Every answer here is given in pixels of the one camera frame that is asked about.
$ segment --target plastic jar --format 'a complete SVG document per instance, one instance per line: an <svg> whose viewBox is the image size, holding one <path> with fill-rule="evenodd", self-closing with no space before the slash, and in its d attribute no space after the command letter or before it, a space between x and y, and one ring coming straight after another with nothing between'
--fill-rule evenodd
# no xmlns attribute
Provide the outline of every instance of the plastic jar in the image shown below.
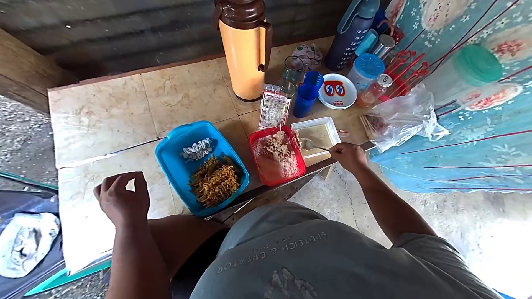
<svg viewBox="0 0 532 299"><path fill-rule="evenodd" d="M501 63L493 53L479 45L469 45L421 83L432 92L436 105L444 105L501 76Z"/></svg>
<svg viewBox="0 0 532 299"><path fill-rule="evenodd" d="M383 61L374 54L365 53L355 59L347 77L355 84L357 92L360 92L383 72Z"/></svg>
<svg viewBox="0 0 532 299"><path fill-rule="evenodd" d="M368 88L359 93L355 103L360 108L370 107L391 85L392 78L387 74L380 74L376 82L373 82Z"/></svg>

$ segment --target orange thermos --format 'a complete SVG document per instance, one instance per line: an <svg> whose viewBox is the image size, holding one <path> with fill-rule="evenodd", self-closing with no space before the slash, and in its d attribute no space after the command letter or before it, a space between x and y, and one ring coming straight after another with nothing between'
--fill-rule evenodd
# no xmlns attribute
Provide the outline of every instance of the orange thermos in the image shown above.
<svg viewBox="0 0 532 299"><path fill-rule="evenodd" d="M216 0L214 25L220 29L235 95L245 102L261 99L270 63L272 28L263 0Z"/></svg>

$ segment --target seasoning packet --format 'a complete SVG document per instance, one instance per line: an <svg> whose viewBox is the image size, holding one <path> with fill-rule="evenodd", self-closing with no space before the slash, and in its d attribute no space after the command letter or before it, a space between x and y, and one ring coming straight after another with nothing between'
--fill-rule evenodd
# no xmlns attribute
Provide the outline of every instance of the seasoning packet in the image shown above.
<svg viewBox="0 0 532 299"><path fill-rule="evenodd" d="M264 84L261 100L259 130L282 126L288 117L290 98L281 93L277 85Z"/></svg>

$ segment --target thermos flask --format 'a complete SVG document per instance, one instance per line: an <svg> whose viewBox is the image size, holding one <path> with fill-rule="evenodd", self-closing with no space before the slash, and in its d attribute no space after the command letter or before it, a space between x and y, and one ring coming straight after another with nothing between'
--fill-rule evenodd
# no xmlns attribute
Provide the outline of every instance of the thermos flask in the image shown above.
<svg viewBox="0 0 532 299"><path fill-rule="evenodd" d="M273 34L264 1L216 0L213 23L220 29L235 95L245 102L260 100Z"/></svg>
<svg viewBox="0 0 532 299"><path fill-rule="evenodd" d="M325 57L325 66L331 71L339 71L354 56L356 48L368 32L373 17L379 9L379 0L353 0L332 41L329 53Z"/></svg>

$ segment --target gravel ground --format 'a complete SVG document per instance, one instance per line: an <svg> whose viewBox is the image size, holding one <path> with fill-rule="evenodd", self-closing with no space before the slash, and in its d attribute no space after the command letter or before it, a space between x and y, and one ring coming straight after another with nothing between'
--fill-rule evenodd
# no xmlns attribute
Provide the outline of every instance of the gravel ground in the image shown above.
<svg viewBox="0 0 532 299"><path fill-rule="evenodd" d="M57 185L54 139L50 118L0 96L0 170ZM0 178L2 190L31 190Z"/></svg>
<svg viewBox="0 0 532 299"><path fill-rule="evenodd" d="M0 170L57 185L50 118L0 96ZM40 191L0 177L0 190ZM28 298L103 298L103 272Z"/></svg>

